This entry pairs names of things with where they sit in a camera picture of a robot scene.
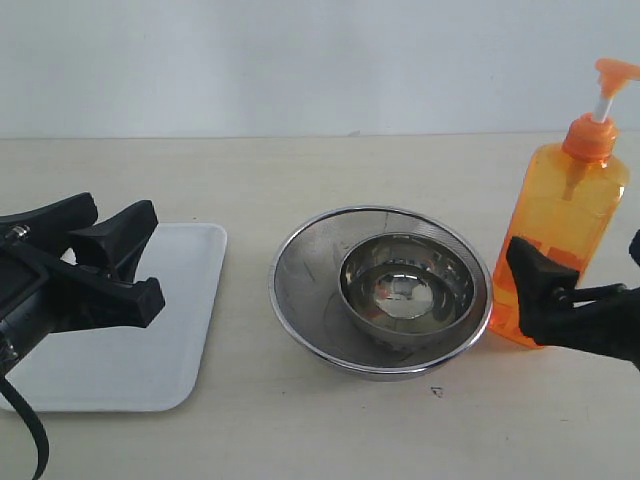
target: bowl rim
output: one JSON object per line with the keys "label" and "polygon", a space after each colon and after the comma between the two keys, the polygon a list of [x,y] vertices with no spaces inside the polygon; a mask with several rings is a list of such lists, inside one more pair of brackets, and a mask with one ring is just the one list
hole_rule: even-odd
{"label": "bowl rim", "polygon": [[[412,238],[418,238],[421,240],[426,240],[428,242],[432,242],[435,243],[436,245],[438,245],[439,247],[444,248],[445,250],[448,250],[449,253],[456,257],[460,263],[462,263],[462,265],[464,265],[464,268],[467,270],[467,273],[469,274],[469,277],[471,277],[471,281],[473,283],[473,296],[471,298],[471,302],[469,302],[469,306],[464,310],[464,312],[462,312],[461,315],[458,316],[458,318],[456,318],[452,323],[450,323],[449,325],[447,325],[444,328],[441,328],[440,330],[434,330],[432,332],[426,332],[426,333],[406,333],[406,332],[396,332],[395,330],[391,330],[389,328],[385,328],[385,327],[381,327],[380,325],[376,325],[375,323],[371,322],[369,319],[363,317],[362,315],[360,315],[355,308],[353,308],[353,306],[351,305],[351,303],[349,302],[349,300],[347,300],[347,297],[345,295],[344,292],[344,288],[343,288],[343,284],[342,284],[342,280],[344,277],[344,268],[345,265],[347,264],[347,260],[349,259],[349,257],[351,255],[353,255],[355,253],[355,251],[362,247],[363,245],[366,245],[369,242],[373,242],[376,240],[380,240],[381,238],[384,237],[389,237],[389,236],[405,236],[405,237],[412,237]],[[470,252],[471,256],[473,257],[473,259],[476,261],[476,263],[478,263],[478,261],[475,259],[474,257],[474,253]],[[345,305],[345,307],[349,310],[350,313],[352,313],[353,315],[357,316],[360,321],[366,323],[367,325],[369,325],[371,328],[375,329],[375,330],[379,330],[381,332],[384,333],[390,333],[393,335],[397,335],[399,338],[406,338],[406,339],[410,339],[410,338],[426,338],[429,337],[431,335],[435,335],[435,334],[441,334],[446,332],[449,329],[453,329],[455,327],[457,327],[460,323],[464,322],[470,315],[471,310],[474,306],[474,302],[478,297],[478,281],[476,280],[476,278],[471,275],[471,268],[469,267],[469,265],[467,265],[467,262],[460,258],[460,256],[455,253],[453,250],[451,250],[449,247],[447,247],[446,245],[442,245],[438,242],[435,242],[433,239],[427,237],[426,235],[421,235],[419,233],[409,233],[409,232],[384,232],[384,233],[379,233],[377,235],[373,235],[369,238],[365,238],[364,240],[356,243],[353,247],[351,247],[351,249],[347,252],[347,254],[344,256],[344,258],[342,259],[342,262],[340,263],[340,268],[338,269],[338,293],[340,294],[340,298],[343,302],[343,304]]]}
{"label": "bowl rim", "polygon": [[[276,286],[275,286],[276,271],[277,271],[280,259],[282,258],[282,255],[284,254],[287,247],[291,244],[291,242],[293,242],[293,240],[295,240],[304,230],[308,229],[312,225],[322,220],[326,220],[328,218],[335,217],[338,215],[343,215],[346,213],[360,212],[360,211],[392,212],[392,213],[398,213],[401,215],[407,215],[417,220],[432,223],[442,228],[443,230],[447,231],[451,235],[453,235],[458,241],[460,241],[469,250],[471,255],[476,259],[478,266],[480,267],[480,270],[482,271],[485,277],[485,288],[487,290],[487,301],[484,307],[483,317],[482,317],[482,320],[478,323],[478,326],[476,327],[474,332],[464,342],[458,345],[458,347],[456,347],[446,355],[443,355],[442,357],[436,358],[434,360],[430,360],[429,362],[424,362],[417,365],[405,366],[405,367],[373,367],[373,366],[367,366],[367,365],[349,362],[347,360],[343,360],[334,355],[326,353],[321,349],[317,348],[315,345],[311,344],[308,340],[302,337],[302,335],[300,335],[295,330],[295,328],[293,328],[293,326],[288,322],[284,313],[280,309],[280,305],[278,304],[278,298],[276,295]],[[478,339],[482,336],[485,329],[487,328],[487,325],[489,323],[489,317],[491,315],[491,310],[493,308],[493,286],[491,283],[491,275],[489,273],[489,269],[487,268],[487,265],[485,264],[485,262],[483,261],[482,257],[477,252],[477,250],[464,237],[462,237],[455,230],[453,230],[452,228],[450,228],[449,226],[447,226],[446,224],[444,224],[443,222],[437,219],[427,217],[415,211],[406,210],[403,208],[398,208],[393,206],[383,206],[383,205],[354,205],[354,206],[341,207],[341,208],[329,210],[327,212],[316,215],[310,218],[309,220],[305,221],[304,223],[300,224],[298,227],[296,227],[293,230],[292,233],[290,233],[285,238],[285,240],[280,244],[280,247],[276,251],[276,254],[274,255],[271,265],[269,267],[268,286],[269,286],[269,298],[271,301],[271,307],[274,313],[276,314],[276,317],[278,318],[282,327],[296,342],[298,342],[300,345],[307,348],[311,353],[313,353],[314,355],[316,355],[317,357],[319,357],[324,361],[327,361],[333,365],[342,367],[346,370],[349,370],[355,373],[362,373],[362,374],[374,374],[374,375],[375,374],[378,374],[378,375],[419,374],[419,373],[431,370],[435,367],[438,367],[445,362],[448,362],[452,358],[458,356],[459,354],[469,349],[472,345],[474,345],[478,341]]]}

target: orange liquid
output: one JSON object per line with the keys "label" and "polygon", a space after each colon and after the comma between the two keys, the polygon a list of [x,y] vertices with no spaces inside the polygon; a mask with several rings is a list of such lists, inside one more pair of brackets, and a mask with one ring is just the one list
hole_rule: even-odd
{"label": "orange liquid", "polygon": [[540,348],[520,331],[518,295],[506,260],[511,237],[527,239],[582,278],[628,183],[629,171],[615,156],[587,163],[564,153],[561,144],[534,154],[493,273],[491,331]]}

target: white wall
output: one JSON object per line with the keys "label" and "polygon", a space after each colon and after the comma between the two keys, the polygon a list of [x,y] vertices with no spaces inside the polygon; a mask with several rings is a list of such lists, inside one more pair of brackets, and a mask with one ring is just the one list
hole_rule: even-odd
{"label": "white wall", "polygon": [[[0,137],[564,130],[637,0],[0,0]],[[640,88],[615,104],[640,128]]]}

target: small metal bowl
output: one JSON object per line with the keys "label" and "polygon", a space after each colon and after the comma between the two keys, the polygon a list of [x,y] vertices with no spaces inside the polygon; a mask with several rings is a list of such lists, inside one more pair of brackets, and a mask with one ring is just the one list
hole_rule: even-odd
{"label": "small metal bowl", "polygon": [[356,326],[398,351],[440,341],[476,299],[465,262],[442,243],[413,234],[383,234],[356,245],[339,282]]}
{"label": "small metal bowl", "polygon": [[[350,253],[355,258],[354,247],[389,234],[408,237],[412,242],[429,242],[431,255],[437,252],[451,261],[462,279],[456,282],[455,290],[459,295],[459,318],[433,331],[428,335],[429,341],[420,342],[421,348],[409,351],[382,348],[373,341],[370,334],[356,326],[341,293],[340,273],[343,267],[351,268],[345,259]],[[390,255],[405,259],[412,256],[416,255]],[[446,262],[443,265],[438,272],[446,277]],[[462,287],[467,275],[472,279],[472,293],[470,287]],[[461,236],[418,213],[376,206],[334,210],[297,228],[275,255],[269,293],[280,323],[298,343],[333,367],[383,381],[423,375],[467,350],[486,329],[492,300],[489,272]]]}

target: black cable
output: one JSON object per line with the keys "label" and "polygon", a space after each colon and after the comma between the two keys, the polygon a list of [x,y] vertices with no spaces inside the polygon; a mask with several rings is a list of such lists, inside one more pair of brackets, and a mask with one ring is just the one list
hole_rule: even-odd
{"label": "black cable", "polygon": [[33,411],[27,401],[22,398],[22,395],[18,393],[13,385],[9,383],[9,380],[3,375],[0,375],[0,393],[7,399],[16,413],[20,415],[29,432],[31,432],[31,436],[38,450],[38,465],[32,480],[38,480],[42,477],[45,468],[47,468],[47,462],[49,461],[49,439],[47,438],[47,432],[38,415],[36,415],[36,412]]}

